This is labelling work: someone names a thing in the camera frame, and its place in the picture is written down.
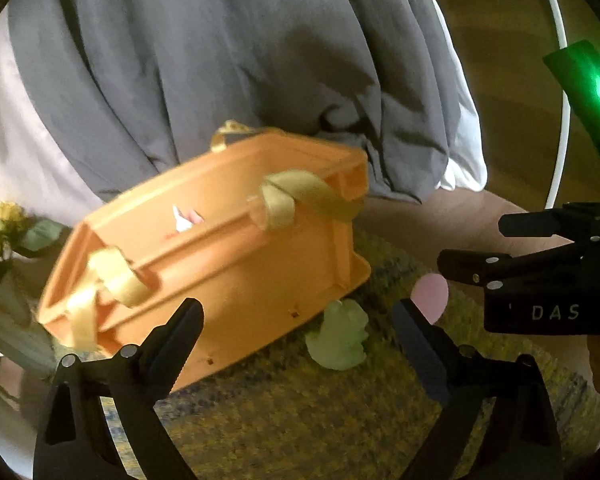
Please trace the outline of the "yellow blue woven rug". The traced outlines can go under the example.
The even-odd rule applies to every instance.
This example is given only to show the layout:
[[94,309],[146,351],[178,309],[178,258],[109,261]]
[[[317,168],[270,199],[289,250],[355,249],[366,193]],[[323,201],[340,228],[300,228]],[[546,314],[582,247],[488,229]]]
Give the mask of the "yellow blue woven rug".
[[[391,308],[430,270],[381,237],[354,228],[372,267],[351,296],[368,315],[365,361],[326,370],[304,337],[321,316],[248,359],[159,401],[155,411],[199,479],[399,479],[441,412],[396,338]],[[455,285],[441,326],[456,344],[513,361],[534,356],[566,466],[600,442],[600,397],[578,373],[524,336],[490,334],[482,307]]]

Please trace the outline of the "orange plastic storage box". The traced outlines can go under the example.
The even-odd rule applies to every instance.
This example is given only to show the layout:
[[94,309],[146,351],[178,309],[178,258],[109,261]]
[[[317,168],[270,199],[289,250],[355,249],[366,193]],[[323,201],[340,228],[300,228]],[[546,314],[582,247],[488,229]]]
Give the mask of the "orange plastic storage box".
[[211,145],[76,225],[38,307],[59,342],[109,356],[194,298],[204,328],[176,380],[184,388],[368,279],[352,233],[368,190],[363,151],[234,122]]

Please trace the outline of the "grey curtain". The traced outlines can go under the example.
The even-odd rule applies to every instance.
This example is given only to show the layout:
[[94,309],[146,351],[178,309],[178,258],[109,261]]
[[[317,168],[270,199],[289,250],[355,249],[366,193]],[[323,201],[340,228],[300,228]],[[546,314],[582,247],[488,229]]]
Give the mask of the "grey curtain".
[[208,151],[228,120],[360,148],[379,196],[421,202],[460,119],[431,0],[10,0],[24,88],[111,197]]

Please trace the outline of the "green soft frog toy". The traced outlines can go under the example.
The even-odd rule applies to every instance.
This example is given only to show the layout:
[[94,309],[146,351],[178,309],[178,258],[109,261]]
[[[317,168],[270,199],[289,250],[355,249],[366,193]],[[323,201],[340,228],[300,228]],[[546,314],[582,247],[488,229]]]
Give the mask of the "green soft frog toy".
[[330,302],[318,330],[306,334],[311,359],[328,370],[350,370],[366,359],[368,315],[352,299]]

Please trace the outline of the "pink soft oval toy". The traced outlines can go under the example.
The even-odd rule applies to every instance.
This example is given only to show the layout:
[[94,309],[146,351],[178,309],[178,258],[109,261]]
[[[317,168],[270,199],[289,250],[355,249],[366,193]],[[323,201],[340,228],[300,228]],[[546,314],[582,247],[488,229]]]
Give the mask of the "pink soft oval toy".
[[414,285],[411,300],[430,324],[436,324],[449,301],[449,284],[437,273],[423,275]]

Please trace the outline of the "grey ribbed vase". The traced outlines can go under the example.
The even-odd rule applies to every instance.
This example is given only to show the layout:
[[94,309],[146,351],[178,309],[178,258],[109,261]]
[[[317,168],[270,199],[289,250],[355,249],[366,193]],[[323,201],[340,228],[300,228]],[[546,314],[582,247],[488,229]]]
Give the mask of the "grey ribbed vase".
[[0,353],[39,378],[50,377],[56,367],[52,338],[35,321],[12,271],[0,281]]

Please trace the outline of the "sunflower bouquet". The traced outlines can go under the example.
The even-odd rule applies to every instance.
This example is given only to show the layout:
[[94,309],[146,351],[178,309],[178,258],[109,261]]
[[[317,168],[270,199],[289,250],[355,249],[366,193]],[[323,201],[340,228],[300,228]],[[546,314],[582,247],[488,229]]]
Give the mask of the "sunflower bouquet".
[[68,226],[28,214],[13,202],[0,202],[0,281],[14,255],[38,257],[57,246],[70,232]]

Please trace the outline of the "white sheer curtain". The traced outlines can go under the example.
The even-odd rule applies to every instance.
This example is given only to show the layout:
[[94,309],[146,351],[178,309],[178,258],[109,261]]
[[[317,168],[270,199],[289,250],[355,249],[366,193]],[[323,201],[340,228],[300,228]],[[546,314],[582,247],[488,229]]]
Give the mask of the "white sheer curtain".
[[35,110],[0,14],[0,202],[74,226],[104,202],[62,154]]

